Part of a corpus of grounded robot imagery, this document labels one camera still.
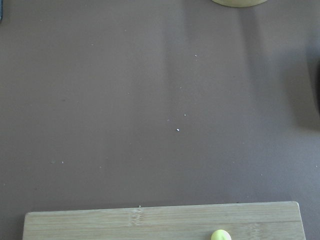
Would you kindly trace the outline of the bamboo cutting board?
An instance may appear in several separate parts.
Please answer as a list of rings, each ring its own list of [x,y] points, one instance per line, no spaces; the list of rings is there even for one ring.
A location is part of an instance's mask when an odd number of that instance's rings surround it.
[[[25,240],[303,240],[295,201],[29,212]]]

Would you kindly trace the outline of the wooden mug tree stand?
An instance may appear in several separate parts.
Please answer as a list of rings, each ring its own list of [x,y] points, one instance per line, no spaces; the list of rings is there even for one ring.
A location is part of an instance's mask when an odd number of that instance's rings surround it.
[[[267,2],[267,0],[212,0],[214,3],[225,7],[247,8]]]

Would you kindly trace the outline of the yellow plastic knife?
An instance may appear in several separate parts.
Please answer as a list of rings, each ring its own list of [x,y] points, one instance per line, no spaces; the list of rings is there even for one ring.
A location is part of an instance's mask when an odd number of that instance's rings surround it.
[[[215,230],[211,235],[211,240],[232,240],[231,235],[223,229]]]

